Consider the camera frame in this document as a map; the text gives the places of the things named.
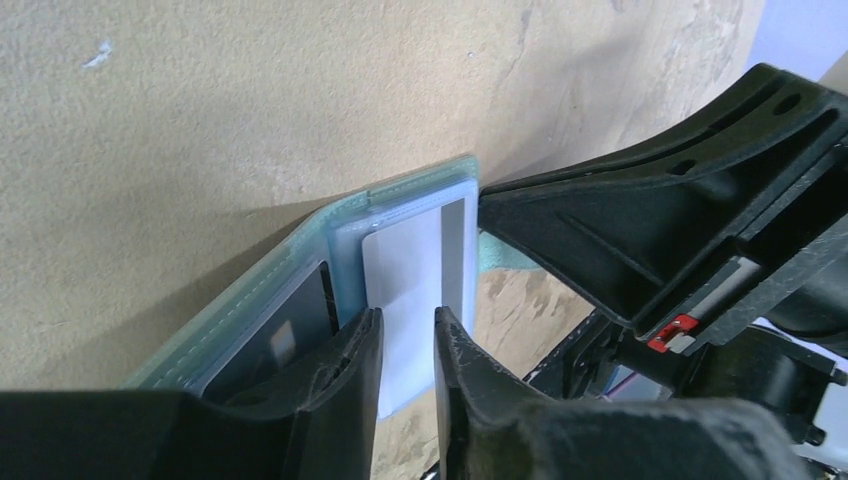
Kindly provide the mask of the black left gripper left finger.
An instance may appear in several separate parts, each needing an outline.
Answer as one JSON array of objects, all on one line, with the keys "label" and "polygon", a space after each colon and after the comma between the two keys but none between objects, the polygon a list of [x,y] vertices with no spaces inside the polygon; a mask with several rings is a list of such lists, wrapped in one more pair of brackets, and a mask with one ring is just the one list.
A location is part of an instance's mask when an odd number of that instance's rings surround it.
[{"label": "black left gripper left finger", "polygon": [[216,404],[177,390],[7,392],[5,479],[365,479],[383,318],[366,309],[271,379]]}]

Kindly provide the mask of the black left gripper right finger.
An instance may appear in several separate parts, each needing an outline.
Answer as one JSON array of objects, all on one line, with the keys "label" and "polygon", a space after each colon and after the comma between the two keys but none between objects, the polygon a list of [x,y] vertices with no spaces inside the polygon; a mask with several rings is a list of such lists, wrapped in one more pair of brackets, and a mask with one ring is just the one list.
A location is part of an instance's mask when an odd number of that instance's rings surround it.
[{"label": "black left gripper right finger", "polygon": [[735,399],[556,400],[435,311],[444,479],[806,479],[765,409]]}]

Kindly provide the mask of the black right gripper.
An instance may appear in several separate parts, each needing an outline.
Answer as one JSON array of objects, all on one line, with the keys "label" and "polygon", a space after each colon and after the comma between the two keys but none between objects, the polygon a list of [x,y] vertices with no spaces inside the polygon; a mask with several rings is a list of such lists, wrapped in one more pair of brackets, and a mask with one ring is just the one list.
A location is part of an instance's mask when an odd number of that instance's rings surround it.
[{"label": "black right gripper", "polygon": [[670,400],[735,399],[790,443],[847,352],[847,98],[766,64],[626,149],[484,189],[480,227],[589,300]]}]

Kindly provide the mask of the black credit card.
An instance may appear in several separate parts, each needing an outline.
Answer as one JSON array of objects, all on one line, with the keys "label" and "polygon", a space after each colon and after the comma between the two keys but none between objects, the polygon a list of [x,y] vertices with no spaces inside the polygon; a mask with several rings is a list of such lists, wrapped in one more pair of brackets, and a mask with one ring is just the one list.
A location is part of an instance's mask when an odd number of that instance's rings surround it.
[{"label": "black credit card", "polygon": [[223,403],[269,380],[338,330],[329,266],[315,261],[249,318],[211,371],[200,377],[199,393],[204,399]]}]

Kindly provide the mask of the white striped credit card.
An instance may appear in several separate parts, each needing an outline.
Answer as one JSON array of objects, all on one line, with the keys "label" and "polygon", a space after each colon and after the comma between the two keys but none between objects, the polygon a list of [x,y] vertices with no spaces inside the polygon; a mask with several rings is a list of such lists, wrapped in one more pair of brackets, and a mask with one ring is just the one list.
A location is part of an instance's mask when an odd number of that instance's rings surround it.
[{"label": "white striped credit card", "polygon": [[434,382],[435,310],[463,308],[465,202],[366,236],[362,254],[367,303],[383,316],[378,418],[386,419]]}]

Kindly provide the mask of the teal leather card holder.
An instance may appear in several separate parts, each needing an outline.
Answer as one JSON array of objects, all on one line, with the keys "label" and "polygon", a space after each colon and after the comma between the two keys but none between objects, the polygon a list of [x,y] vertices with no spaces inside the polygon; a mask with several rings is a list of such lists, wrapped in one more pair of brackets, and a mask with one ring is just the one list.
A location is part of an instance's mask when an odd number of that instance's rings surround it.
[{"label": "teal leather card holder", "polygon": [[342,197],[309,214],[128,380],[224,400],[285,369],[363,308],[388,326],[387,417],[433,383],[432,314],[474,325],[481,273],[534,270],[478,221],[479,163],[464,156]]}]

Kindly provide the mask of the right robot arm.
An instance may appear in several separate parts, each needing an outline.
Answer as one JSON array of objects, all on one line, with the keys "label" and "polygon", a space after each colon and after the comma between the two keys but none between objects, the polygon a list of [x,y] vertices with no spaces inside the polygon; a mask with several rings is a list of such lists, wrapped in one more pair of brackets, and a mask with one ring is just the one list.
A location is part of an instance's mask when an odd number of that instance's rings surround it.
[{"label": "right robot arm", "polygon": [[478,221],[593,306],[532,384],[746,400],[846,475],[844,94],[756,65],[644,142],[485,188]]}]

